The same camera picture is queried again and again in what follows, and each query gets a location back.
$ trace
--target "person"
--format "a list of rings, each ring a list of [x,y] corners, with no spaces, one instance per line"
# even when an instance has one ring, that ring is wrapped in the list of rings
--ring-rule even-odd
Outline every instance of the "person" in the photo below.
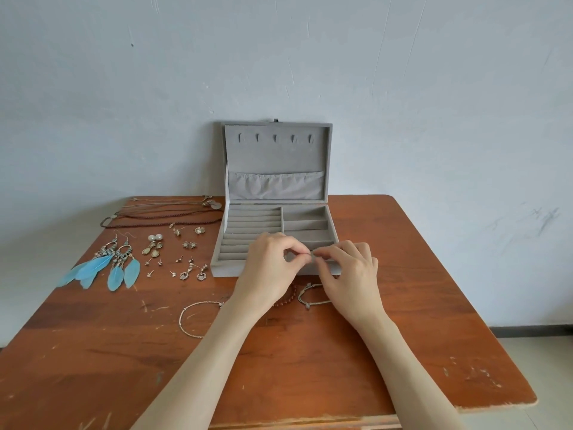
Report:
[[[296,257],[287,262],[285,251]],[[376,281],[378,260],[368,244],[343,241],[317,249],[314,255],[328,298],[360,334],[376,361],[402,428],[464,428],[453,405],[385,313]],[[337,279],[330,274],[326,259],[340,264]],[[207,429],[247,334],[283,296],[298,271],[311,262],[311,251],[294,237],[264,233],[257,238],[250,245],[233,295],[132,429]]]

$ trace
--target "forearm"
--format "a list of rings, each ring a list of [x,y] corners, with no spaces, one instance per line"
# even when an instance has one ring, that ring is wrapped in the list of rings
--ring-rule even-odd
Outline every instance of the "forearm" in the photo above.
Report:
[[[358,330],[384,378],[403,429],[465,428],[455,408],[386,315]]]
[[[257,321],[246,312],[232,299],[221,307],[205,337],[133,430],[209,427],[237,354]]]

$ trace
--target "feather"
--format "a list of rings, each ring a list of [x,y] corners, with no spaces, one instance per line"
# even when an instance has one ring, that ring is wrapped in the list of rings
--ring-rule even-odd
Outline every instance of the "feather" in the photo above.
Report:
[[[80,285],[83,289],[88,289],[92,286],[92,282],[96,279],[97,273],[92,274],[90,277],[86,277],[80,281]]]
[[[77,280],[87,279],[91,277],[94,273],[97,274],[98,271],[105,268],[111,261],[113,255],[103,256],[101,258],[96,258],[95,260],[88,261],[88,263],[80,269],[76,274]]]
[[[110,275],[108,276],[108,288],[111,291],[115,291],[121,285],[123,280],[123,270],[121,267],[113,267],[111,269]]]
[[[63,287],[64,285],[68,285],[68,283],[70,283],[76,278],[77,272],[80,271],[82,267],[85,266],[88,262],[89,261],[83,262],[72,268],[68,273],[64,275],[64,277],[61,279],[60,283],[57,286]]]
[[[129,265],[125,267],[125,272],[123,275],[123,281],[125,282],[125,286],[127,288],[131,288],[131,286],[135,283],[139,276],[139,270],[141,265],[139,261],[133,258]]]

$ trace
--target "jewelry box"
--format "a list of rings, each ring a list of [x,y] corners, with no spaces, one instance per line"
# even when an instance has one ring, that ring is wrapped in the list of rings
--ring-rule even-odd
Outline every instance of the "jewelry box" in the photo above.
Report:
[[[239,276],[249,244],[265,231],[291,235],[310,250],[338,242],[327,204],[332,124],[227,122],[222,131],[225,212],[213,276]],[[316,264],[298,274],[318,274]]]

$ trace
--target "baseboard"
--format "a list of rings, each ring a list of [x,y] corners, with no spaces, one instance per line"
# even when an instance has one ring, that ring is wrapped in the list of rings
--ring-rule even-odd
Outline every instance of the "baseboard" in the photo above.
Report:
[[[515,325],[489,328],[496,338],[568,337],[573,325]]]

